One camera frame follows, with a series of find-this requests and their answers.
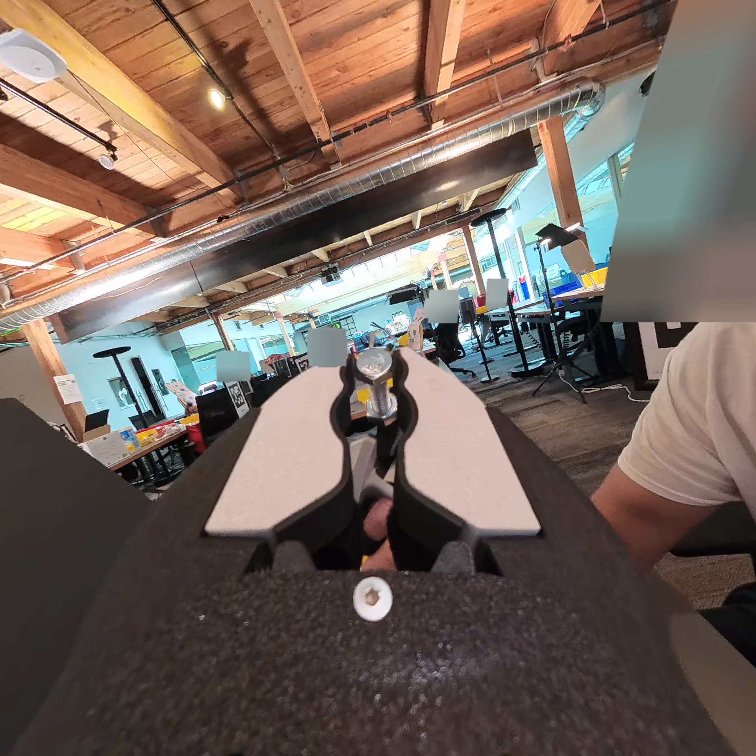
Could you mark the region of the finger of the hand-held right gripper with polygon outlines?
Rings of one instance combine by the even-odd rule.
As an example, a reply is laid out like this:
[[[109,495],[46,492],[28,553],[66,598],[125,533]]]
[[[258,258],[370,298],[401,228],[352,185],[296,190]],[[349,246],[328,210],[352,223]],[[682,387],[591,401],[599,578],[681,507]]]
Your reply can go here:
[[[392,484],[376,471],[377,443],[375,439],[355,439],[350,442],[353,493],[355,497],[391,497]]]

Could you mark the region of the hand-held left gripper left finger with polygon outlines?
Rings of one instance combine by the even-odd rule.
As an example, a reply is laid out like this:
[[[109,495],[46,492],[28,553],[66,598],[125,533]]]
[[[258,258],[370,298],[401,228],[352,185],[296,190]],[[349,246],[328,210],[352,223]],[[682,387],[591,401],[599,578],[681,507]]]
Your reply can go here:
[[[262,405],[206,535],[338,537],[351,527],[354,368],[352,355],[342,367],[310,367]]]

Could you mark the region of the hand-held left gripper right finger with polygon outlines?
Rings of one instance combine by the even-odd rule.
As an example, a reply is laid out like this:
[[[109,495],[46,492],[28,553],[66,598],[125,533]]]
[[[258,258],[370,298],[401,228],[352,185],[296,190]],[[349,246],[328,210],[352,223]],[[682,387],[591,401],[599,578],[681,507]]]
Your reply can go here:
[[[541,532],[477,395],[409,348],[394,352],[400,420],[394,507],[415,539],[534,537]]]

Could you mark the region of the steel hex bolt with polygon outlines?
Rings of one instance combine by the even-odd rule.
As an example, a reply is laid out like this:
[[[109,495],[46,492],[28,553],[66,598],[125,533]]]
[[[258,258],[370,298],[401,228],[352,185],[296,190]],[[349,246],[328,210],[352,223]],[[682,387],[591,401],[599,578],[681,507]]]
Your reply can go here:
[[[392,379],[392,355],[389,351],[384,348],[368,348],[357,356],[355,368],[357,378],[367,387],[367,398],[369,395],[387,396],[391,392],[389,381]]]

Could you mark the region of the person's right forearm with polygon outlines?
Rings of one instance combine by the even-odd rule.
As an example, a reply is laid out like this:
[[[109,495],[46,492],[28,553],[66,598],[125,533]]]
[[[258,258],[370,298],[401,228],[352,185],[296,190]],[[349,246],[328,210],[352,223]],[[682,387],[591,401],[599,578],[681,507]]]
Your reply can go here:
[[[754,520],[745,505],[689,505],[657,495],[615,465],[591,498],[641,569],[681,558],[749,554]]]

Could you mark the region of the person's right hand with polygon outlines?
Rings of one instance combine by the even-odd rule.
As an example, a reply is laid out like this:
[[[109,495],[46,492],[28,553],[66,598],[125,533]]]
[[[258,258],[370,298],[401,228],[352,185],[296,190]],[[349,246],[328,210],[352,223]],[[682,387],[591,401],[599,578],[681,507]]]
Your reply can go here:
[[[396,570],[387,528],[392,506],[393,500],[391,498],[381,497],[375,501],[364,519],[364,534],[371,541],[378,543],[379,546],[362,563],[362,572]]]

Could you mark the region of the cluttered wooden table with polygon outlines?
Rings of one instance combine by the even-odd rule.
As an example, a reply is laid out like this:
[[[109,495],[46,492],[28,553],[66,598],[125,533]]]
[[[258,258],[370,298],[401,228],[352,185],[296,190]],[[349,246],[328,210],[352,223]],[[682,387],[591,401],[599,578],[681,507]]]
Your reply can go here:
[[[173,482],[194,459],[189,430],[198,422],[194,413],[146,430],[106,426],[105,433],[91,433],[78,448],[134,486],[159,487]]]

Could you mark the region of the wooden table with bins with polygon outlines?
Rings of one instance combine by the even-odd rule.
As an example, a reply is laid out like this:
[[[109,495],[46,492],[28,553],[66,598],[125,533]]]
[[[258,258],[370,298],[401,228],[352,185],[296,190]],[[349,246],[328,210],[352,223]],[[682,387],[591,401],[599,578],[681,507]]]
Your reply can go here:
[[[581,346],[590,344],[591,331],[597,325],[607,271],[608,268],[603,267],[582,274],[581,287],[576,284],[556,287],[547,300],[542,298],[498,309],[479,308],[479,314],[486,316],[491,326],[508,326],[512,336],[519,337],[523,352],[529,349],[525,336],[535,329],[532,338],[543,357],[536,362],[525,358],[524,366],[511,370],[514,379],[546,376],[558,363],[576,368],[573,355]]]

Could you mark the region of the black lamp stand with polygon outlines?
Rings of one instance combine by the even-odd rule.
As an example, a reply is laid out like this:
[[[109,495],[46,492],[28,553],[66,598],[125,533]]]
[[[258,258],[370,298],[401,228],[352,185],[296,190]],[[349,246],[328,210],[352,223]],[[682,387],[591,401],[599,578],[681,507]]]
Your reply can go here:
[[[126,373],[125,367],[123,366],[120,359],[121,356],[129,353],[130,351],[131,347],[129,346],[116,346],[96,352],[92,354],[92,357],[95,360],[110,360],[114,363],[118,375],[115,379],[110,381],[113,393],[116,395],[116,399],[118,400],[119,404],[123,405],[122,409],[131,407],[135,411],[140,423],[145,428],[147,422],[146,410],[143,406],[143,400],[137,389],[132,385]]]
[[[501,258],[500,250],[497,244],[495,236],[494,221],[501,218],[506,214],[506,210],[492,210],[488,213],[481,215],[476,220],[472,221],[471,226],[473,228],[487,226],[488,236],[491,241],[492,250],[495,254],[497,268],[500,274],[498,279],[489,279],[487,285],[486,294],[486,306],[489,310],[495,310],[505,308],[509,316],[510,328],[512,330],[513,341],[515,344],[515,350],[518,354],[523,351],[522,340],[519,336],[518,327],[516,325],[515,314],[513,310],[512,297],[510,295],[508,279],[504,269],[504,263]]]

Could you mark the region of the person's white shirt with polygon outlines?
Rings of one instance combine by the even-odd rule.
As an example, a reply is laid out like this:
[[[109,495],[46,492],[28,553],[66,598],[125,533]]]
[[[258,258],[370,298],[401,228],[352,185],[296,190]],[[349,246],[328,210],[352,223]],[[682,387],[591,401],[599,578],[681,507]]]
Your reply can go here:
[[[700,323],[672,349],[618,466],[668,500],[755,516],[754,323]]]

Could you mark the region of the black ceiling beam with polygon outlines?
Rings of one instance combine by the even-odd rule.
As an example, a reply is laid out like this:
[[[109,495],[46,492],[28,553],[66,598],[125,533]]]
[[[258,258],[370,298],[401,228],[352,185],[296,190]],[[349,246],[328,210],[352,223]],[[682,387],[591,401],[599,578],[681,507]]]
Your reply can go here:
[[[345,241],[371,228],[424,209],[484,184],[496,182],[537,160],[528,128],[508,134],[479,129],[434,148],[359,176],[357,194],[347,196],[338,184],[318,196],[305,197],[279,213],[261,217],[263,228],[236,227],[207,237],[216,249],[191,261],[122,287],[107,296],[70,307],[50,317],[62,343],[94,334],[157,308],[194,296],[216,284],[262,271],[272,264]]]

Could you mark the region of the black panel with wooden edge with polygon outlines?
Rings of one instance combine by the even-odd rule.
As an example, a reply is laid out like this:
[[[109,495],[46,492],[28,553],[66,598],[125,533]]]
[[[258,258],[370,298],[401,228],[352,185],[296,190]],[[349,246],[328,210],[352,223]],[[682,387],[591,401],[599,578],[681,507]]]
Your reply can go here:
[[[57,683],[150,502],[14,398],[1,400],[1,752]]]

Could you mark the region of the person's dark trousers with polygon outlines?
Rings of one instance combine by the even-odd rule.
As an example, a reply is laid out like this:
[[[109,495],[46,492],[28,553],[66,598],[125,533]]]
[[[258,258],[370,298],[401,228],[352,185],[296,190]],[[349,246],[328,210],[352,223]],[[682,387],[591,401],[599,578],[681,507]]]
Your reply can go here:
[[[734,589],[721,606],[699,614],[755,666],[755,582]]]

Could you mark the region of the white round ceiling speaker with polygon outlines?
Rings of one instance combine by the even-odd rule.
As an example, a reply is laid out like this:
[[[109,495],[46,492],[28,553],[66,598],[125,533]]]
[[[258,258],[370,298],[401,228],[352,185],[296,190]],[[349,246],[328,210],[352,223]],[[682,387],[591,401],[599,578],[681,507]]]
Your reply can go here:
[[[58,79],[68,71],[57,52],[20,29],[1,34],[1,64],[35,84]]]

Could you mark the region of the silver spiral duct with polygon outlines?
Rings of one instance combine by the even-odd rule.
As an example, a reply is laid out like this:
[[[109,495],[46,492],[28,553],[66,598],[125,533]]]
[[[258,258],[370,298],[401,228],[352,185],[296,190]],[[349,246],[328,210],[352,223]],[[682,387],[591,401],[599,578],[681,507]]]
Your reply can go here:
[[[507,118],[400,153],[349,181],[239,215],[115,276],[3,315],[2,332],[84,306],[68,325],[77,339],[530,169],[537,163],[534,146],[518,133],[566,113],[593,113],[604,96],[604,86],[588,79],[544,89],[534,106]]]

